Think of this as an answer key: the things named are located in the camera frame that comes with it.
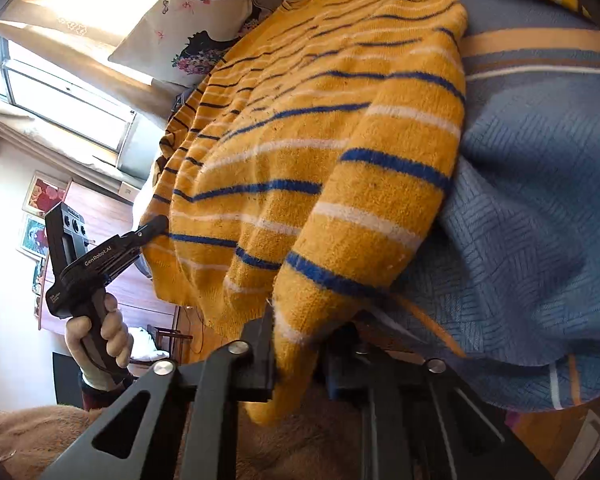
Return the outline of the left hand in white glove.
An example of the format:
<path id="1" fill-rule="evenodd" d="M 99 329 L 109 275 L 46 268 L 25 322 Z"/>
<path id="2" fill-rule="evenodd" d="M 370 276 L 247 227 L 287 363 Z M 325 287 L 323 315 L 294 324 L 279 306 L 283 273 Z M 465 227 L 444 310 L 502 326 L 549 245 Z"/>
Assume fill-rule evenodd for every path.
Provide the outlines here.
<path id="1" fill-rule="evenodd" d="M 116 360 L 118 367 L 126 370 L 131 357 L 133 336 L 129 333 L 128 326 L 123 322 L 117 299 L 105 292 L 102 296 L 102 305 L 107 314 L 102 321 L 100 336 L 106 341 L 108 356 Z M 82 372 L 84 382 L 96 390 L 112 391 L 116 388 L 114 378 L 95 366 L 82 347 L 82 340 L 87 336 L 91 326 L 91 320 L 87 316 L 70 318 L 65 325 L 65 342 L 71 356 Z"/>

